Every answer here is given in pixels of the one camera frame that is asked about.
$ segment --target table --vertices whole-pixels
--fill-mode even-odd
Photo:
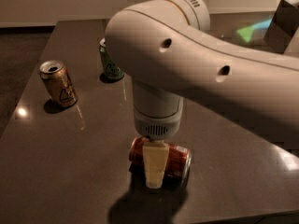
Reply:
[[[255,223],[299,211],[299,169],[281,150],[188,100],[171,142],[192,151],[189,178],[147,189],[128,160],[138,136],[131,80],[99,79],[105,26],[60,21],[51,35],[0,140],[0,223]],[[64,111],[37,72],[52,59],[65,62],[78,94]]]

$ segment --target soda can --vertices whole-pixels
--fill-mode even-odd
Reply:
[[[51,100],[59,107],[67,108],[77,101],[77,95],[66,66],[61,61],[47,61],[40,65],[39,75]]]
[[[135,138],[131,145],[129,160],[136,166],[144,167],[142,147],[149,139],[145,137]],[[169,155],[164,175],[177,179],[184,179],[190,168],[192,154],[186,147],[168,144]]]
[[[103,65],[103,72],[108,81],[118,81],[123,78],[124,73],[118,66],[116,66],[108,56],[105,39],[100,41],[100,55]]]

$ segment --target dark floor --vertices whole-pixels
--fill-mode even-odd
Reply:
[[[53,27],[0,29],[0,137]]]

